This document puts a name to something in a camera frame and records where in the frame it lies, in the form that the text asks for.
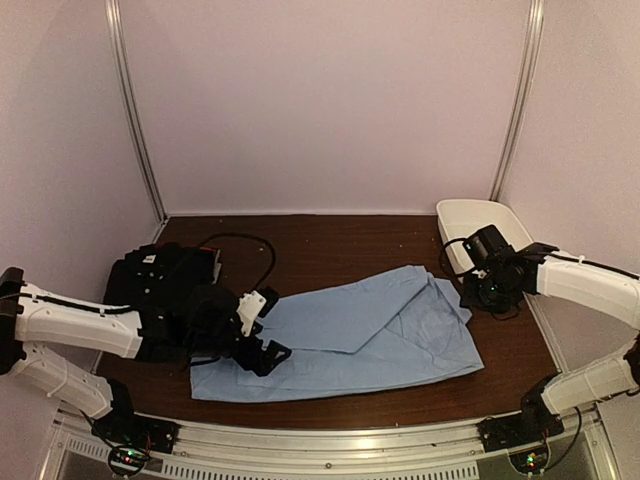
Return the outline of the light blue long sleeve shirt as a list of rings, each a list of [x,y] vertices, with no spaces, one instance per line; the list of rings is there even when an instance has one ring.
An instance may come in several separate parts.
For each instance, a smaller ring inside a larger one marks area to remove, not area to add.
[[[261,333],[292,352],[259,377],[221,359],[190,371],[195,400],[273,403],[379,392],[475,373],[484,364],[453,284],[407,265],[288,296]]]

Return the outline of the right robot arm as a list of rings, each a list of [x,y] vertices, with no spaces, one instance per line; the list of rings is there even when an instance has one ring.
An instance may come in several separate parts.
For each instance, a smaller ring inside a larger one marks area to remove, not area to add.
[[[639,391],[639,276],[556,246],[512,246],[487,225],[461,239],[463,306],[495,316],[528,300],[561,371],[521,400],[512,430],[530,442],[576,407]]]

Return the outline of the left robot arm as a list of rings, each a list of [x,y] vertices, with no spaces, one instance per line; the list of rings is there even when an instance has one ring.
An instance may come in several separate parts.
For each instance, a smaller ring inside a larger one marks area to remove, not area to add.
[[[93,425],[133,444],[143,436],[144,424],[128,388],[79,367],[57,347],[148,364],[230,358],[264,377],[291,355],[286,346],[259,336],[259,319],[277,301],[269,288],[237,297],[205,284],[195,287],[180,307],[149,301],[109,306],[53,294],[26,282],[22,269],[9,267],[1,275],[1,372],[73,405]]]

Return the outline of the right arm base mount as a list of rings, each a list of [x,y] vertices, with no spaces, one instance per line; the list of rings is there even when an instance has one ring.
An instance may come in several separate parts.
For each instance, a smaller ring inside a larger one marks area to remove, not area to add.
[[[543,442],[564,432],[562,420],[537,400],[524,400],[519,413],[487,417],[477,424],[486,452]]]

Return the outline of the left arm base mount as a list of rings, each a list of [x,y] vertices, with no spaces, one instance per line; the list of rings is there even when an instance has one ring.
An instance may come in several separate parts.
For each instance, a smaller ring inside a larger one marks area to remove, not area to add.
[[[92,422],[92,434],[112,445],[164,454],[173,452],[178,433],[177,423],[136,414],[129,405],[114,405]]]

